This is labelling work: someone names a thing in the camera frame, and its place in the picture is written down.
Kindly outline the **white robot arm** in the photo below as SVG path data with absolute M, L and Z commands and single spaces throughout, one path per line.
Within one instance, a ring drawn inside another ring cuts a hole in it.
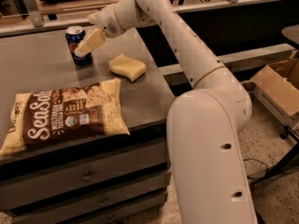
M 237 137 L 252 104 L 231 71 L 170 0 L 121 0 L 88 20 L 108 37 L 158 24 L 192 86 L 171 105 L 166 122 L 182 224 L 258 224 Z

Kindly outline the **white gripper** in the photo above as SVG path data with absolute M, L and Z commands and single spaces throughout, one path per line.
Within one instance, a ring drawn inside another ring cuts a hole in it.
M 117 19 L 114 4 L 104 7 L 99 12 L 88 15 L 87 19 L 91 24 L 96 24 L 100 29 L 90 30 L 78 43 L 75 49 L 75 55 L 78 57 L 83 57 L 99 48 L 106 42 L 106 36 L 114 38 L 125 33 L 125 30 L 121 27 Z

